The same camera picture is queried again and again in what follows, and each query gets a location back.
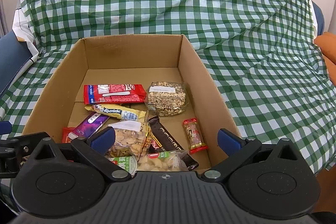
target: red snack wrapper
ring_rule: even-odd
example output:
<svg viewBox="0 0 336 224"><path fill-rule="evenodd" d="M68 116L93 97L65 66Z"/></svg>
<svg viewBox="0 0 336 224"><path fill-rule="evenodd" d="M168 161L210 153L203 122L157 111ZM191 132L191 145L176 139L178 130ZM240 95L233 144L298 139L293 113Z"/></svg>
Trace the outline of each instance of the red snack wrapper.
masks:
<svg viewBox="0 0 336 224"><path fill-rule="evenodd" d="M85 104L143 103L145 97L142 85L84 85Z"/></svg>
<svg viewBox="0 0 336 224"><path fill-rule="evenodd" d="M190 154L208 149L208 146L203 141L203 137L196 118L184 120L183 126L190 141Z"/></svg>
<svg viewBox="0 0 336 224"><path fill-rule="evenodd" d="M62 143L70 143L71 139L68 137L69 133L72 132L75 127L63 127L63 138Z"/></svg>

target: alpenliebe candy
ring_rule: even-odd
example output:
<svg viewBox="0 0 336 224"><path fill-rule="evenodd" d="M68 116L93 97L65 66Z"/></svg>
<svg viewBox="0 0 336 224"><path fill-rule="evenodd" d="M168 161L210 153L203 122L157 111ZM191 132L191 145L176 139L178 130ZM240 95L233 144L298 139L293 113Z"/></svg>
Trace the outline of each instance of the alpenliebe candy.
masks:
<svg viewBox="0 0 336 224"><path fill-rule="evenodd" d="M115 104L105 104L105 105L87 105L86 110L91 110L109 117L117 118L119 120L130 120L136 121L142 117L145 117L146 112L136 110L133 108L128 108Z"/></svg>
<svg viewBox="0 0 336 224"><path fill-rule="evenodd" d="M142 85L84 85L85 104L143 103L145 97Z"/></svg>

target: green label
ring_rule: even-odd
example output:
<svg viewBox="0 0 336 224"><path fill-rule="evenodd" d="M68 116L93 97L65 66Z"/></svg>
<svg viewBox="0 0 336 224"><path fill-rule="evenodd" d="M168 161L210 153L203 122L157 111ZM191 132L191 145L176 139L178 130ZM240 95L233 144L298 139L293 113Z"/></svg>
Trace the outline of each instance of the green label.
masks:
<svg viewBox="0 0 336 224"><path fill-rule="evenodd" d="M165 151L165 152L160 152L160 155L158 157L159 158L168 158L169 156L170 156L170 152Z"/></svg>
<svg viewBox="0 0 336 224"><path fill-rule="evenodd" d="M137 170L137 160L134 156L109 158L109 160L126 170L131 175L134 175Z"/></svg>

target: blue gripper pad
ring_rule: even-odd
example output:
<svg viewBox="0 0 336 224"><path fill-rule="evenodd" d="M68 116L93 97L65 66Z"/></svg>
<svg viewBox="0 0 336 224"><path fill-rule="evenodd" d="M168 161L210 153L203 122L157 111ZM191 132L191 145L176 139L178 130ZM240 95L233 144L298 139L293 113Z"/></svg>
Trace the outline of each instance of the blue gripper pad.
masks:
<svg viewBox="0 0 336 224"><path fill-rule="evenodd" d="M0 135L12 132L12 124L8 121L0 122Z"/></svg>
<svg viewBox="0 0 336 224"><path fill-rule="evenodd" d="M244 140L224 128L218 131L217 143L229 157L245 145Z"/></svg>
<svg viewBox="0 0 336 224"><path fill-rule="evenodd" d="M92 134L86 141L88 146L97 151L101 155L105 153L114 145L116 140L116 132L113 127L106 127L105 129Z"/></svg>

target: snack package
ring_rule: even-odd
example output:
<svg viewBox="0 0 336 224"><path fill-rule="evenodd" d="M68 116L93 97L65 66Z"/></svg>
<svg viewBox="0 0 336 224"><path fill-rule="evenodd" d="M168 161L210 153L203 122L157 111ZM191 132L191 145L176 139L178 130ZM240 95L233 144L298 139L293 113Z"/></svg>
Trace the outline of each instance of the snack package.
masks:
<svg viewBox="0 0 336 224"><path fill-rule="evenodd" d="M173 116L184 112L187 95L184 84L172 82L153 82L145 100L149 110L159 116Z"/></svg>
<svg viewBox="0 0 336 224"><path fill-rule="evenodd" d="M72 130L68 136L71 139L76 138L76 136L84 136L85 138L88 138L96 133L108 119L109 117L106 115L92 112L79 124L79 126Z"/></svg>
<svg viewBox="0 0 336 224"><path fill-rule="evenodd" d="M186 155L186 151L166 151L161 153L141 156L138 162L138 171L188 171L181 158Z"/></svg>
<svg viewBox="0 0 336 224"><path fill-rule="evenodd" d="M84 85L85 104L143 103L145 97L142 85Z"/></svg>
<svg viewBox="0 0 336 224"><path fill-rule="evenodd" d="M63 127L62 129L62 143L70 143L71 139L69 138L68 134L72 132L75 127Z"/></svg>
<svg viewBox="0 0 336 224"><path fill-rule="evenodd" d="M115 130L115 143L108 151L109 157L134 155L137 160L143 152L148 129L148 113L137 121L111 123Z"/></svg>
<svg viewBox="0 0 336 224"><path fill-rule="evenodd" d="M108 159L131 175L134 175L136 171L188 171L185 163L181 160L185 154L186 151L183 150L154 153L141 156L139 162L134 156L108 157Z"/></svg>
<svg viewBox="0 0 336 224"><path fill-rule="evenodd" d="M151 146L152 140L153 140L153 132L151 130L151 127L147 125L147 134L146 134L145 143L142 148L141 156L145 156L148 154L149 147Z"/></svg>
<svg viewBox="0 0 336 224"><path fill-rule="evenodd" d="M117 118L119 120L136 121L145 117L146 112L140 111L120 105L105 104L105 105L87 105L86 110L91 110L109 117Z"/></svg>
<svg viewBox="0 0 336 224"><path fill-rule="evenodd" d="M126 170L131 175L137 171L137 159L134 156L108 158L111 162Z"/></svg>
<svg viewBox="0 0 336 224"><path fill-rule="evenodd" d="M203 137L196 118L184 120L183 126L189 138L190 154L194 154L198 151L208 149L208 146L203 141Z"/></svg>
<svg viewBox="0 0 336 224"><path fill-rule="evenodd" d="M150 118L148 123L153 134L153 140L151 146L149 147L150 153L184 150L183 147L180 146L180 144L173 138L167 129L165 129L165 127L160 123L158 116ZM199 166L198 162L188 154L186 154L182 160L186 164L189 171L194 170Z"/></svg>

